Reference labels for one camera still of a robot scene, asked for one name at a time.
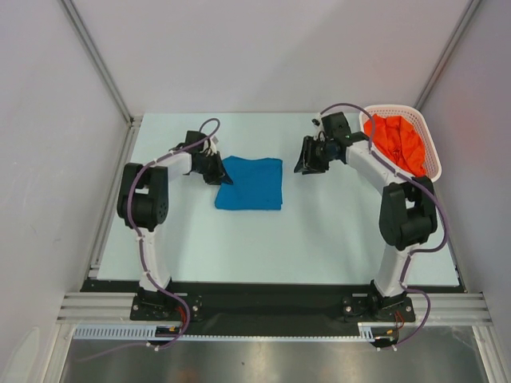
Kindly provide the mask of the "blue t shirt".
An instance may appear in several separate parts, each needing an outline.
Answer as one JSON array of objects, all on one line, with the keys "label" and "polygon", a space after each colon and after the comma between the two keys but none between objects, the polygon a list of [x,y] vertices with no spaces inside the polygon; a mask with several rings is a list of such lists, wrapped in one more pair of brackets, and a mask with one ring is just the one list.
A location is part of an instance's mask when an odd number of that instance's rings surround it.
[{"label": "blue t shirt", "polygon": [[249,160],[229,156],[223,160],[232,184],[221,184],[214,206],[225,211],[280,211],[283,206],[283,161]]}]

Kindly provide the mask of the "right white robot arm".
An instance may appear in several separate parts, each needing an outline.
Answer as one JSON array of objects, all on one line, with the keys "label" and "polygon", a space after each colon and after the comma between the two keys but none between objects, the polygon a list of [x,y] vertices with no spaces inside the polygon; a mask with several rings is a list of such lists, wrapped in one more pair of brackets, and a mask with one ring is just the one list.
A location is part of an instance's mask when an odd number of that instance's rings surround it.
[{"label": "right white robot arm", "polygon": [[368,310],[387,320],[406,297],[406,275],[412,256],[438,228],[434,187],[430,178],[400,171],[364,132],[352,132],[343,113],[312,120],[313,136],[305,136],[294,172],[322,174],[338,160],[362,175],[381,196],[378,229],[386,243],[379,271],[371,281]]}]

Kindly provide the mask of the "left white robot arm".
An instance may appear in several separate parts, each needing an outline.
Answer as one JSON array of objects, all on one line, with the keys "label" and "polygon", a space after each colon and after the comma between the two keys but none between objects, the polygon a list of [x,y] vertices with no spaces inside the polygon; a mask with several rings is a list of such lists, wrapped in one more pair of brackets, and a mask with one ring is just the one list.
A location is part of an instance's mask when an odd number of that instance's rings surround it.
[{"label": "left white robot arm", "polygon": [[168,216],[169,185],[177,177],[202,175],[208,185],[232,185],[213,135],[188,131],[185,141],[148,164],[124,166],[117,197],[117,215],[136,236],[142,275],[139,286],[157,292],[148,302],[156,318],[170,318],[176,309],[173,296],[161,292],[171,282],[171,273],[156,249],[156,237]]}]

